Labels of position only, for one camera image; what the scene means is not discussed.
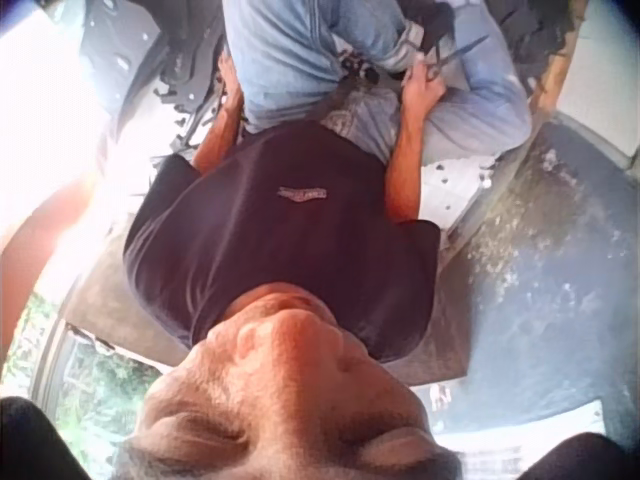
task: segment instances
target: nose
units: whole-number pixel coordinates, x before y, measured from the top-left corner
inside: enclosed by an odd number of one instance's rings
[[[275,370],[270,374],[298,378],[339,369],[346,353],[338,328],[311,312],[291,309],[244,325],[237,337],[235,362],[246,373],[267,369]]]
[[[319,419],[345,391],[344,365],[353,354],[337,327],[301,310],[242,327],[231,376],[236,398],[253,412],[262,447],[320,453]]]

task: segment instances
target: hand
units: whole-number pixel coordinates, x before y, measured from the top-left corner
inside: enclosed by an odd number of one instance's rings
[[[236,74],[236,66],[233,64],[233,59],[227,52],[222,52],[218,59],[218,70],[220,76],[224,81],[225,88],[227,89],[228,99],[227,101],[242,100],[242,88],[238,81],[238,75]]]
[[[424,123],[431,109],[447,91],[441,75],[427,81],[427,72],[424,54],[417,54],[413,66],[407,70],[403,81],[402,117],[404,120]]]

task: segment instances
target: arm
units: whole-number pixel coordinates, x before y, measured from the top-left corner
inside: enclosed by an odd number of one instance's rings
[[[445,90],[441,77],[427,81],[424,56],[418,56],[405,79],[400,133],[385,178],[387,214],[396,223],[417,220],[420,213],[424,122]]]
[[[202,175],[220,165],[229,149],[235,145],[244,106],[242,89],[231,57],[223,53],[218,60],[218,67],[227,88],[227,101],[193,158],[193,166]]]
[[[89,174],[55,192],[18,228],[0,256],[2,344],[0,370],[29,296],[56,248],[93,198],[96,176]]]

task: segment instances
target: closed eye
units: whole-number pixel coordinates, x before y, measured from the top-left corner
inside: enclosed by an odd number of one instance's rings
[[[233,428],[226,422],[212,419],[205,415],[193,413],[181,413],[176,415],[177,427],[185,434],[201,438],[212,437],[229,442],[241,442],[244,434],[239,429]]]
[[[376,414],[349,420],[340,427],[338,437],[345,445],[359,447],[401,428],[416,428],[415,421],[389,413]]]

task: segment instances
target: window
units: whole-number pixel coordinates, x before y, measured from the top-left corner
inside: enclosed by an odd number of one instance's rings
[[[40,382],[46,393],[39,403],[91,478],[106,480],[120,443],[133,433],[145,393],[161,374],[63,328]]]

